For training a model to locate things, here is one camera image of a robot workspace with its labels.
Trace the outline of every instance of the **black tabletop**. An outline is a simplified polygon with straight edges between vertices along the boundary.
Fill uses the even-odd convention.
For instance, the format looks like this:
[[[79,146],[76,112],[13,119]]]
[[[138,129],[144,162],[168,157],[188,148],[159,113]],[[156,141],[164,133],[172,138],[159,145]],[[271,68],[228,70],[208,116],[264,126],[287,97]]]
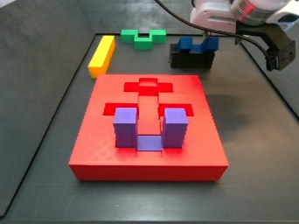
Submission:
[[[93,44],[71,83],[4,223],[299,221],[298,121],[232,38],[211,70],[172,69],[170,44],[135,51],[116,37],[109,74],[198,74],[228,157],[216,182],[77,181],[68,161],[95,80]]]

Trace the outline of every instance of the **yellow bar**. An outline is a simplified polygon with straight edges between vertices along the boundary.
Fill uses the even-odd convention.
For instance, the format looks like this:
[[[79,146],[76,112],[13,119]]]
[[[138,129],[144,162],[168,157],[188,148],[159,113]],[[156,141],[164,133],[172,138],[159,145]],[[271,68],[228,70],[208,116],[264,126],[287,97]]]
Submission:
[[[105,74],[112,54],[116,48],[115,36],[103,36],[97,50],[88,63],[88,72],[92,79],[96,79],[100,74]]]

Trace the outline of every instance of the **cable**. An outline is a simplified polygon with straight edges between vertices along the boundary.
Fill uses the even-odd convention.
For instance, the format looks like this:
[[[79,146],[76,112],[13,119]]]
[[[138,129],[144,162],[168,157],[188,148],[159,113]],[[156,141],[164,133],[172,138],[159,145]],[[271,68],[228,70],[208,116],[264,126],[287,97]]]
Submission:
[[[196,24],[192,24],[191,22],[188,22],[186,19],[183,19],[182,17],[179,17],[166,6],[164,4],[160,2],[160,0],[155,0],[155,2],[162,6],[162,8],[176,18],[179,19],[184,24],[187,24],[188,26],[191,26],[192,28],[198,29],[198,30],[202,30],[202,31],[206,31],[206,32],[214,32],[214,33],[218,33],[218,34],[222,34],[222,35],[226,35],[226,36],[231,36],[234,38],[238,38],[238,39],[244,39],[247,42],[250,42],[252,45],[256,46],[256,48],[260,50],[260,52],[266,55],[266,59],[270,61],[271,60],[271,57],[270,55],[267,54],[267,50],[263,48],[263,46],[251,38],[247,38],[234,32],[227,32],[227,31],[216,31],[216,30],[212,30],[210,28],[206,28],[203,26],[199,26]]]

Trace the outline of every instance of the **green block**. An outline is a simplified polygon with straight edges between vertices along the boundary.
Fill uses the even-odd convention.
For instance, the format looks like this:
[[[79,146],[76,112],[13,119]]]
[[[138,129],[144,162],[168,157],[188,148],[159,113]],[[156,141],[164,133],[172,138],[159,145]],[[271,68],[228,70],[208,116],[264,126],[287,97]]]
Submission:
[[[151,30],[150,36],[154,38],[154,43],[166,43],[166,30]]]
[[[154,49],[154,39],[135,37],[135,49],[136,50],[152,50]]]
[[[120,32],[122,43],[135,43],[136,36],[138,36],[138,30],[122,30]]]

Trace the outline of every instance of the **blue block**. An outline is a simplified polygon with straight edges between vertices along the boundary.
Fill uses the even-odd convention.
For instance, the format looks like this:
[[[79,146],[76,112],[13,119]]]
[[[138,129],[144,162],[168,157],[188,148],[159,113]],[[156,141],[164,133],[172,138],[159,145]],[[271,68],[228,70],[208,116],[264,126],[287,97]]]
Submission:
[[[115,113],[118,148],[136,148],[136,108],[118,108]]]
[[[162,136],[138,136],[138,151],[162,151]]]
[[[220,49],[220,39],[208,38],[202,44],[200,49],[203,53],[214,53]]]
[[[184,108],[167,108],[163,117],[163,147],[182,148],[188,126]]]
[[[192,37],[183,37],[175,47],[178,53],[188,53],[192,49]]]
[[[191,53],[202,53],[202,45],[192,45]]]

